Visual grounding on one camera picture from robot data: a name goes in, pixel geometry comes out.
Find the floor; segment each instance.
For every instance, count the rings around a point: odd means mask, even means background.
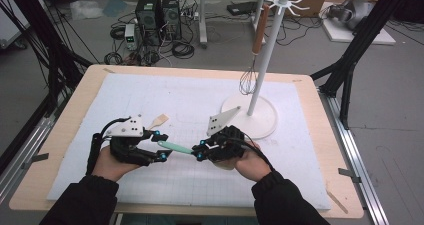
[[[64,9],[64,4],[69,1],[72,0],[62,0],[58,6]],[[107,7],[112,0],[97,1],[101,7]],[[120,11],[114,11],[110,16],[70,23],[102,61],[111,51],[110,25],[134,8],[134,5],[123,5]],[[228,14],[213,4],[207,5],[206,9]],[[309,19],[301,22],[312,25]],[[295,27],[290,22],[285,24]],[[403,34],[385,27],[396,44],[372,45],[359,61],[353,79],[349,125],[388,221],[391,224],[424,224],[424,163],[421,160],[424,157],[424,115],[420,112],[424,105],[424,33],[388,25]],[[195,48],[194,56],[190,59],[169,57],[155,66],[245,70],[252,62],[253,30],[250,23],[221,18],[208,19],[207,26],[207,49],[201,48],[193,26],[195,33],[191,44]],[[189,39],[191,34],[187,29],[184,31],[183,36]],[[287,38],[281,43],[303,35],[305,28],[286,29],[286,32]],[[71,40],[79,55],[94,61],[74,35]],[[348,45],[329,41],[322,27],[309,29],[305,37],[288,46],[275,45],[268,72],[310,75],[336,62]],[[0,60],[2,154],[45,97],[47,89],[31,49],[10,47],[0,51]],[[325,78],[319,79],[316,85],[324,82]],[[10,196],[0,205],[1,224],[33,224],[44,216],[44,212],[11,211],[7,205]],[[332,224],[372,224],[367,216],[359,220],[329,221]]]

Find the hand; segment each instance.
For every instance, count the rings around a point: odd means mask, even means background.
[[[249,144],[260,149],[256,143],[249,142]],[[255,182],[259,182],[271,172],[268,164],[252,150],[244,151],[243,156],[236,160],[234,167],[243,177]]]
[[[122,163],[110,153],[110,146],[102,148],[92,175],[103,177],[111,181],[118,181],[126,173],[139,168],[139,165]]]

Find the person's left hand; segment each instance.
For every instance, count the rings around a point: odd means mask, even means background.
[[[126,173],[139,168],[139,165],[122,163],[110,153],[110,146],[102,148],[91,175],[103,177],[111,181],[118,181]]]

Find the white paper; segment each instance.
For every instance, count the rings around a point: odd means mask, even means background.
[[[238,80],[228,79],[109,74],[65,154],[47,199],[58,199],[70,183],[84,176],[91,137],[108,122],[141,114],[148,127],[165,113],[169,120],[156,129],[169,135],[169,142],[191,148],[207,138],[209,117],[220,113],[223,102],[239,92],[238,86]],[[276,130],[257,141],[262,151],[315,208],[330,209],[296,87],[264,82],[261,96],[275,106],[279,118]],[[148,140],[138,147],[163,149]],[[119,184],[119,202],[236,207],[253,207],[254,202],[254,183],[237,171],[175,151],[167,162],[132,171]]]

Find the person's right hand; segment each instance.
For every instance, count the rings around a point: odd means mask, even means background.
[[[258,144],[250,144],[260,149]],[[271,172],[268,164],[252,150],[244,151],[243,156],[235,161],[234,167],[243,177],[255,182],[259,182]]]

